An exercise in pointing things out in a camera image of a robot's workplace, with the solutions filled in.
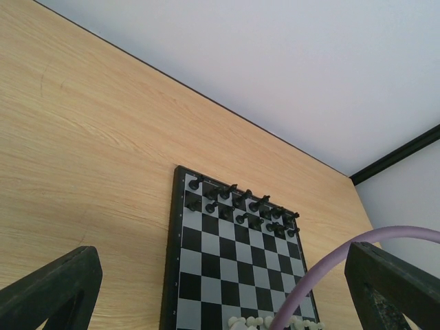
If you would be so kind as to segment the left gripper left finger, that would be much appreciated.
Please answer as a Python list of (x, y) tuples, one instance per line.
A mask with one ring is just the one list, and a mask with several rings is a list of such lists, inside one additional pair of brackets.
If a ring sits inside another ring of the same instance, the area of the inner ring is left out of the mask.
[(102, 282), (94, 246), (80, 246), (1, 290), (2, 329), (87, 329)]

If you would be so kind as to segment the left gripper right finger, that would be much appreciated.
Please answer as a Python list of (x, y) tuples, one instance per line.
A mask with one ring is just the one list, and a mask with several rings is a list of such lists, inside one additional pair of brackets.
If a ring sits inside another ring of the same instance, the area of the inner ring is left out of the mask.
[(374, 245), (352, 243), (344, 274), (363, 329), (439, 328), (439, 279)]

